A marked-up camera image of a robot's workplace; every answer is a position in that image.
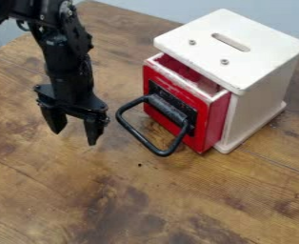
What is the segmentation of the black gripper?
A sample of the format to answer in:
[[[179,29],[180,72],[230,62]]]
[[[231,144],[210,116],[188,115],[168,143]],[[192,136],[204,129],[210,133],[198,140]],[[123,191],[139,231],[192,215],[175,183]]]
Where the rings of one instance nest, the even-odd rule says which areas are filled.
[[[94,92],[84,94],[75,102],[63,101],[55,97],[53,88],[49,84],[37,85],[35,92],[39,95],[37,102],[51,131],[56,134],[63,131],[68,124],[67,115],[84,119],[88,143],[94,146],[111,122],[107,115],[108,105]]]

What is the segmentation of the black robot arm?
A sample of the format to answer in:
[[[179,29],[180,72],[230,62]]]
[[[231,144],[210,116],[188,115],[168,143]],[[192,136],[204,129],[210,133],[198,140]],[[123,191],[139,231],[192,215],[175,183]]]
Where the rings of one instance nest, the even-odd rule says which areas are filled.
[[[15,19],[41,47],[51,82],[37,85],[37,103],[55,133],[71,116],[84,121],[88,143],[96,144],[110,123],[108,106],[95,95],[90,50],[94,37],[80,23],[72,0],[0,0],[0,25]]]

